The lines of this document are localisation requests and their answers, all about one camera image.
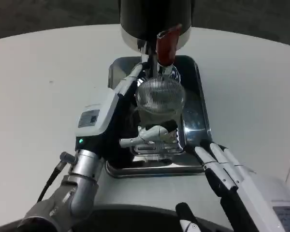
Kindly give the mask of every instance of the coffee machine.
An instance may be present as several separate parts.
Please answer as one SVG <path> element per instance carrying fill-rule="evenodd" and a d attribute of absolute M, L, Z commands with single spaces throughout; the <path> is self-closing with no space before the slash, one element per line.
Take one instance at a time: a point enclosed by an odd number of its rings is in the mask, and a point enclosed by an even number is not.
<path fill-rule="evenodd" d="M 161 67 L 157 55 L 157 35 L 180 25 L 175 49 L 183 47 L 190 36 L 194 10 L 194 0 L 119 0 L 118 5 L 122 39 L 131 49 L 140 52 L 140 56 L 121 57 L 112 63 L 108 81 L 108 87 L 112 89 L 140 62 L 147 62 L 148 68 L 140 75 L 139 84 L 156 77 Z M 126 156 L 131 160 L 123 167 L 115 162 L 106 163 L 110 175 L 124 178 L 203 172 L 191 149 L 199 146 L 202 139 L 211 140 L 199 68 L 192 58 L 181 55 L 175 56 L 170 72 L 186 92 L 176 139 L 173 143 L 163 144 L 162 149 L 157 149 L 155 143 L 131 147 L 130 154 Z M 139 118 L 132 107 L 123 137 L 133 137 L 137 133 L 138 122 Z"/>

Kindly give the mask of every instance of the stainless steel tray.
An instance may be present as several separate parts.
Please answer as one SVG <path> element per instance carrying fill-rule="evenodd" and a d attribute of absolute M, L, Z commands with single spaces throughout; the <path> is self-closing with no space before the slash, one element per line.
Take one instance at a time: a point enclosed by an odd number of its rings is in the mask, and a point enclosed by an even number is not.
<path fill-rule="evenodd" d="M 114 61 L 109 69 L 108 86 L 115 88 L 132 68 L 141 61 L 140 57 L 122 57 Z M 135 156 L 130 167 L 117 169 L 106 163 L 107 172 L 114 177 L 140 177 L 157 175 L 191 175 L 203 173 L 202 166 L 193 155 L 193 148 L 202 139 L 211 140 L 202 84 L 197 64 L 188 56 L 176 56 L 175 67 L 181 75 L 181 84 L 186 90 L 186 103 L 182 113 L 182 125 L 178 135 L 184 149 L 170 156 L 144 155 L 133 149 Z"/>

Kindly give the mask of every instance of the white table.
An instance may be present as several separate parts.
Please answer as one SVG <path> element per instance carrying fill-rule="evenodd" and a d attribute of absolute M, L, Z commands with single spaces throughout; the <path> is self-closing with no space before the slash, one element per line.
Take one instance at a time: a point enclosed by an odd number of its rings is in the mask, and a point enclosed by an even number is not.
<path fill-rule="evenodd" d="M 290 46 L 193 28 L 178 54 L 199 65 L 214 140 L 257 172 L 286 179 Z M 109 65 L 135 55 L 123 43 L 118 25 L 0 40 L 0 225 L 20 219 L 35 203 L 59 154 L 73 153 L 79 114 L 107 86 Z M 103 172 L 99 184 L 96 204 L 174 209 L 186 201 L 196 216 L 229 226 L 204 176 L 113 179 Z"/>

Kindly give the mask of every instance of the dark floor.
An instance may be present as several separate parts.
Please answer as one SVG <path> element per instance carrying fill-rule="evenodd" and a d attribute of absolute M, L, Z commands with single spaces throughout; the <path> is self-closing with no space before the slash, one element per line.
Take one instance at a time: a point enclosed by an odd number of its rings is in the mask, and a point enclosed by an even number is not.
<path fill-rule="evenodd" d="M 117 0 L 0 0 L 0 38 L 113 23 Z M 196 0 L 192 25 L 290 44 L 290 0 Z"/>

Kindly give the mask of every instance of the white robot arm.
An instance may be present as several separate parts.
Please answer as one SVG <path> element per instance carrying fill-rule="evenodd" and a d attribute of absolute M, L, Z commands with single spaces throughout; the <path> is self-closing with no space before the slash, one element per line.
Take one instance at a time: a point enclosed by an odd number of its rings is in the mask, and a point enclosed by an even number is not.
<path fill-rule="evenodd" d="M 235 232 L 290 232 L 290 190 L 284 181 L 257 175 L 215 143 L 202 143 L 195 152 Z M 177 208 L 179 215 L 190 211 L 188 206 Z M 198 231 L 196 221 L 180 219 L 184 231 Z"/>

